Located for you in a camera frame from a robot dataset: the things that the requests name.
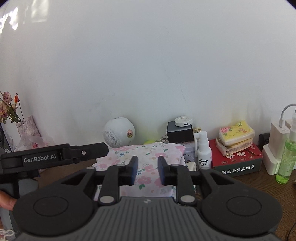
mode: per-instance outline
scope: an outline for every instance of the wooden desk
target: wooden desk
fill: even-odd
[[[53,167],[41,173],[41,177],[36,179],[41,188],[94,163],[95,160],[90,160],[79,164]],[[275,181],[275,175],[268,175],[263,164],[260,172],[235,177],[235,179],[270,194],[281,203],[283,217],[276,235],[282,240],[286,240],[290,228],[296,222],[296,185],[293,185],[293,180],[296,180],[296,170],[293,171],[290,180],[285,185],[278,184]],[[290,241],[292,240],[296,240],[296,229],[290,234]]]

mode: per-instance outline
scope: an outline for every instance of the green liquid bottle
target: green liquid bottle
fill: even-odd
[[[293,122],[290,128],[289,138],[286,141],[281,164],[276,175],[279,184],[286,184],[293,171],[296,161],[296,114],[293,114]]]

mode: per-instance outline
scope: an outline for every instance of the speaker grille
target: speaker grille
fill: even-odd
[[[106,143],[112,148],[118,148],[122,146],[121,140],[119,140],[119,138],[116,138],[116,136],[111,131],[109,130],[104,131],[103,136]]]

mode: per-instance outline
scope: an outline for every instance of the yellow tissue package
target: yellow tissue package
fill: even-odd
[[[255,131],[246,123],[246,121],[240,121],[234,126],[223,127],[219,130],[219,138],[224,146],[232,146],[254,137]]]
[[[233,146],[224,146],[219,138],[216,138],[216,147],[222,153],[223,156],[228,156],[236,152],[249,148],[253,144],[253,139],[247,139],[245,141],[234,144]]]

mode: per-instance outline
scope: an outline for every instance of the floral pillowcase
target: floral pillowcase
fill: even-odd
[[[157,159],[159,156],[163,156],[169,165],[185,165],[184,150],[185,146],[183,145],[162,142],[125,146],[109,150],[106,157],[97,158],[97,162],[92,166],[96,167],[97,171],[104,171],[111,165],[128,164],[132,156],[137,156],[139,163],[135,184],[133,186],[121,186],[120,195],[134,197],[176,196],[174,186],[161,185],[157,170]],[[95,200],[98,199],[100,189],[101,185],[98,186]]]

